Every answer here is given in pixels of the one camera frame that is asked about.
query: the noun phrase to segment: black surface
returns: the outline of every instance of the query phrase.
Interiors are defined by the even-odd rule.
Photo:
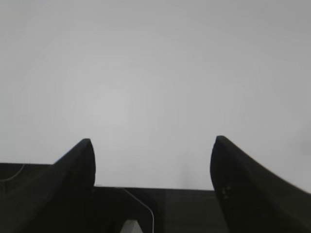
[[[152,188],[126,190],[152,209],[155,233],[228,233],[213,191]],[[109,219],[105,220],[105,229],[120,232],[126,219],[137,219],[144,233],[152,232],[150,212],[126,192],[113,187],[95,187],[95,193],[97,224],[101,225],[102,217]]]

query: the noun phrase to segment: white ceiling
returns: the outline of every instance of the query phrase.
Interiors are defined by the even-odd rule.
[[[97,185],[212,189],[225,135],[311,192],[310,7],[0,0],[0,161],[90,138]]]

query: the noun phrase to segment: white cable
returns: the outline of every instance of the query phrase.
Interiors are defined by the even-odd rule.
[[[11,176],[11,177],[9,177],[7,179],[0,179],[0,181],[4,182],[4,181],[10,181],[10,180],[14,179],[16,176],[19,175],[19,173],[23,170],[24,167],[25,167],[25,164],[23,164],[21,166],[20,170],[15,175],[13,175],[13,176]]]
[[[144,207],[146,207],[151,215],[152,215],[152,233],[154,233],[154,230],[155,230],[155,216],[154,216],[154,213],[152,212],[152,210],[146,205],[144,204],[142,201],[140,201],[137,197],[135,197],[133,194],[131,194],[129,191],[127,191],[125,188],[118,188],[118,189],[122,189],[124,190],[126,193],[128,193],[131,197],[133,197],[135,200],[137,200],[139,203],[141,203]]]

